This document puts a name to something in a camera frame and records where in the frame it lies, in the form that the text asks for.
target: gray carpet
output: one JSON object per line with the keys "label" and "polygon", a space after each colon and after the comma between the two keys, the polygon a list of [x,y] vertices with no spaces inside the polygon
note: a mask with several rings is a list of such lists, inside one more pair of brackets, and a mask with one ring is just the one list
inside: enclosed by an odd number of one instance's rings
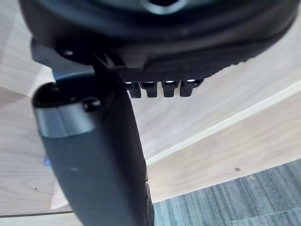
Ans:
{"label": "gray carpet", "polygon": [[301,226],[301,160],[154,207],[155,226]]}

